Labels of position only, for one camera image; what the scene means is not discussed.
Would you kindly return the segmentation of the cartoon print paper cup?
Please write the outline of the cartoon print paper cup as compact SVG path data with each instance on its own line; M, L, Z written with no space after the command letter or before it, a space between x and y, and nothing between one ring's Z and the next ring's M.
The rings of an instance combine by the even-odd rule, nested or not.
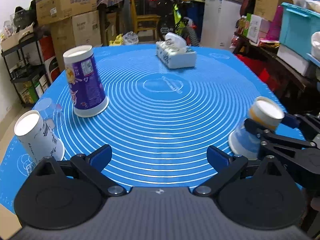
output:
M263 96L257 97L247 116L228 137L232 152L249 160L257 159L263 131L274 132L284 117L285 113L274 101Z

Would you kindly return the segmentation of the clear plastic cup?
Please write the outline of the clear plastic cup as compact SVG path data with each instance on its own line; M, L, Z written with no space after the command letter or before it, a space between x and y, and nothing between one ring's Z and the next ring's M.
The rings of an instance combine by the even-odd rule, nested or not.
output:
M51 98L40 98L33 110L36 110L42 116L44 122L53 130L55 134L58 134L59 129L65 123L65 113L62 106Z

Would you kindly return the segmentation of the purple white paper cup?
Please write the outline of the purple white paper cup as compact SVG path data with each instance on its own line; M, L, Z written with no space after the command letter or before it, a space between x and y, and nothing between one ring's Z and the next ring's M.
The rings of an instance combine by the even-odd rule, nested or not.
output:
M98 74L93 47L81 45L64 52L66 77L73 103L73 112L90 118L103 112L109 104Z

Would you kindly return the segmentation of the dark wooden side table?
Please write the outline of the dark wooden side table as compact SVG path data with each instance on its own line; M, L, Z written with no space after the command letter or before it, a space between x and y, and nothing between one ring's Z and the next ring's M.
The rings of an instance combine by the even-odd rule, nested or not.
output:
M264 47L250 44L249 39L239 33L233 54L244 55L268 64L267 70L279 84L273 93L291 114L319 113L319 91L315 78L304 77L277 55Z

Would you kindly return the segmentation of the red gift bag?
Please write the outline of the red gift bag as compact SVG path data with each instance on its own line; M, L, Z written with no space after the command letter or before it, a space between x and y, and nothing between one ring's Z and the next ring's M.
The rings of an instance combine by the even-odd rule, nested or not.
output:
M238 59L242 61L259 79L267 84L270 90L273 92L278 90L279 84L268 72L268 64L261 60L251 59L244 55L236 54Z

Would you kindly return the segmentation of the white foam box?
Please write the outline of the white foam box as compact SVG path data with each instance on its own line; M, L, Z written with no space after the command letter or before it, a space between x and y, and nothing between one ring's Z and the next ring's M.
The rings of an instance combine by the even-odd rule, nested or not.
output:
M316 68L309 60L304 59L296 52L292 51L284 45L280 45L277 57L285 61L294 70L304 77L314 78L316 77Z

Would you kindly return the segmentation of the white cloth bundle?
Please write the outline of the white cloth bundle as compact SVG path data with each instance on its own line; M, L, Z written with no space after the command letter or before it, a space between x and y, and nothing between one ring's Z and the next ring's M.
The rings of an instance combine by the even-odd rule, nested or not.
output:
M317 31L311 36L311 55L320 60L320 31Z

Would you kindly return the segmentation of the blue silicone baking mat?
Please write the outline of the blue silicone baking mat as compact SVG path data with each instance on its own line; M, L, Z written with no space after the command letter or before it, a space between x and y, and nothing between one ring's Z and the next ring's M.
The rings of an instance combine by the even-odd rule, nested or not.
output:
M104 174L133 186L194 188L215 174L206 157L214 145L230 153L228 136L255 98L276 96L236 56L197 47L193 68L169 70L152 44L95 48L107 109L92 118L74 114L65 74L45 92L60 105L55 134L65 159L112 147Z

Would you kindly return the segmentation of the pink gift bag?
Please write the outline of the pink gift bag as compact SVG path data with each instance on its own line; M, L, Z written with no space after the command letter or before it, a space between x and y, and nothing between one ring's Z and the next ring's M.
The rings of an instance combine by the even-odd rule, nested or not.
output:
M283 7L279 5L277 7L276 13L272 22L270 23L270 27L268 33L266 35L267 40L278 41L280 37L281 23L283 18Z

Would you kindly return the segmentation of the teal plastic storage bin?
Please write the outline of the teal plastic storage bin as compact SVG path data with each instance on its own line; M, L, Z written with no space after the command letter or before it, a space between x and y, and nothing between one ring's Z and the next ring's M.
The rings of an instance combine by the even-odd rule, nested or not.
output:
M283 18L279 41L307 59L311 53L311 36L319 31L319 13L283 2Z

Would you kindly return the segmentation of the white green product box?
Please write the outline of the white green product box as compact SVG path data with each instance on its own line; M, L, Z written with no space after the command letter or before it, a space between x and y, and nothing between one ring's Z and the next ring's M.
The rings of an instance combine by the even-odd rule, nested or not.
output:
M270 21L264 18L247 14L243 35L254 43L259 43L261 38L265 38L270 28Z

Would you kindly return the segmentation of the white tissue pack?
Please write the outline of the white tissue pack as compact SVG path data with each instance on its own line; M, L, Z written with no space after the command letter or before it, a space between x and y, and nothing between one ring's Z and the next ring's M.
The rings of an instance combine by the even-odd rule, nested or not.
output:
M179 35L169 32L164 41L156 42L156 56L169 69L193 68L197 53Z

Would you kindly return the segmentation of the black metal shelf rack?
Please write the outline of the black metal shelf rack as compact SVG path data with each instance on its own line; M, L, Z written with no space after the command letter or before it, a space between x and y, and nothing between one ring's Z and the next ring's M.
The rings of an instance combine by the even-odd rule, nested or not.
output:
M7 50L1 50L1 56L10 76L10 82L13 84L23 107L34 107L50 86L39 40L40 38L36 33L28 31L18 39L16 45ZM31 44L35 44L36 53L40 61L38 64L31 63L23 50ZM18 59L11 68L7 63L7 57L10 55L16 55Z

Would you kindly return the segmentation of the white chest freezer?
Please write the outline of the white chest freezer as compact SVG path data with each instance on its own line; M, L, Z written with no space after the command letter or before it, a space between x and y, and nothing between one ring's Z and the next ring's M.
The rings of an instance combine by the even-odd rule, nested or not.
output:
M205 0L201 46L230 48L241 5L242 0Z

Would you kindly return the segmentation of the white plastic bag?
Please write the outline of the white plastic bag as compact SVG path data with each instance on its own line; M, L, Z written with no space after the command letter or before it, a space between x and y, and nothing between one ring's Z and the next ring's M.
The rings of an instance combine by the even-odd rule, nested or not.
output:
M139 43L139 37L133 31L129 31L128 33L123 35L123 44L124 45L135 45Z

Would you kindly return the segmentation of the lower cardboard box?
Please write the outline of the lower cardboard box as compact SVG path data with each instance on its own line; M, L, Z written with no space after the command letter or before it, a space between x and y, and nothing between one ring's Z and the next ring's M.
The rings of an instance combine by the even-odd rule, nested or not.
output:
M50 33L56 59L61 71L65 70L63 53L81 45L100 47L101 34L97 10L76 15L50 24Z

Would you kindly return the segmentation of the wooden yellow chair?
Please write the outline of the wooden yellow chair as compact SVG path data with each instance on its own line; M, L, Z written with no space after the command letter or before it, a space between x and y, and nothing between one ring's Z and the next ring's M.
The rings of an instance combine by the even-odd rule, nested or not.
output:
M138 34L141 31L151 30L153 39L158 40L157 25L160 20L160 16L156 14L138 15L136 11L135 0L129 0L130 14L133 32Z

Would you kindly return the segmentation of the green black bicycle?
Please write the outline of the green black bicycle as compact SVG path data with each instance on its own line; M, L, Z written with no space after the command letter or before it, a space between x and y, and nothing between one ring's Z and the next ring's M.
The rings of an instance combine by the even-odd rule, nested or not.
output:
M174 33L182 37L188 46L200 45L196 34L196 25L188 17L188 8L193 6L190 1L181 0L152 0L156 3L157 14L160 20L157 23L157 34L163 41L165 35Z

